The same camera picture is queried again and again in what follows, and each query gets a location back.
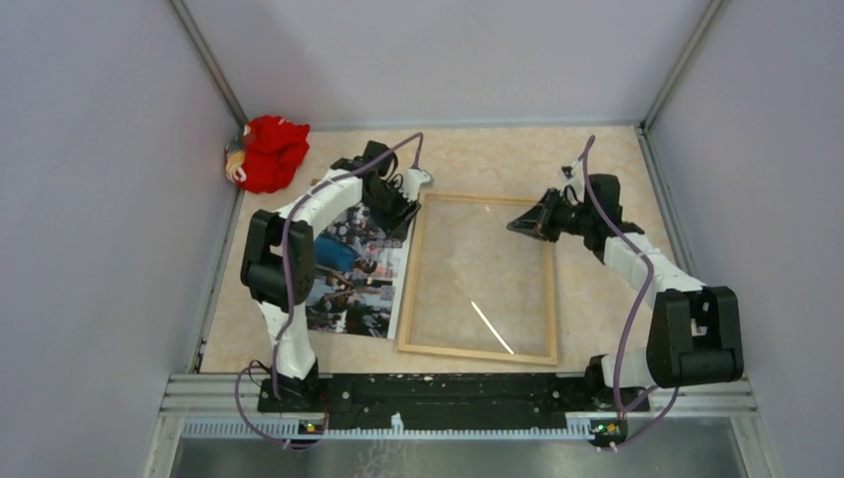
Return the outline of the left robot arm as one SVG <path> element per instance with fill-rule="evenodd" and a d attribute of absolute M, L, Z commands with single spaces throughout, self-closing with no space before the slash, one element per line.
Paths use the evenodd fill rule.
<path fill-rule="evenodd" d="M 348 208 L 363 205 L 389 239 L 405 240 L 421 209 L 420 191 L 433 181 L 417 162 L 398 179 L 396 149 L 371 141 L 364 153 L 335 161 L 292 203 L 260 209 L 250 220 L 240 279 L 272 340 L 268 395 L 295 411 L 315 406 L 317 358 L 308 336 L 306 301 L 317 276 L 317 237 Z"/>

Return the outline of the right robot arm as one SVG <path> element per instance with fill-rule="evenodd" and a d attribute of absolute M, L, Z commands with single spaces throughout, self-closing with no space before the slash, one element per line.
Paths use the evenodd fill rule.
<path fill-rule="evenodd" d="M 651 322 L 644 348 L 630 351 L 630 330 L 618 349 L 594 356 L 585 370 L 583 395 L 609 410 L 625 388 L 672 388 L 739 380 L 744 373 L 739 301 L 726 286 L 709 286 L 677 267 L 638 225 L 623 220 L 620 181 L 588 175 L 584 195 L 570 184 L 550 188 L 508 230 L 544 242 L 560 235 L 582 238 L 604 266 L 623 276 L 636 296 L 631 313 L 647 305 Z"/>

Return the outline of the printed photo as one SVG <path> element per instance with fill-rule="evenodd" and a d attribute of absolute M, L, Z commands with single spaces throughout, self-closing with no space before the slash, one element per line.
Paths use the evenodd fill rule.
<path fill-rule="evenodd" d="M 393 340 L 409 245 L 388 237 L 362 203 L 340 212 L 315 241 L 308 329 Z"/>

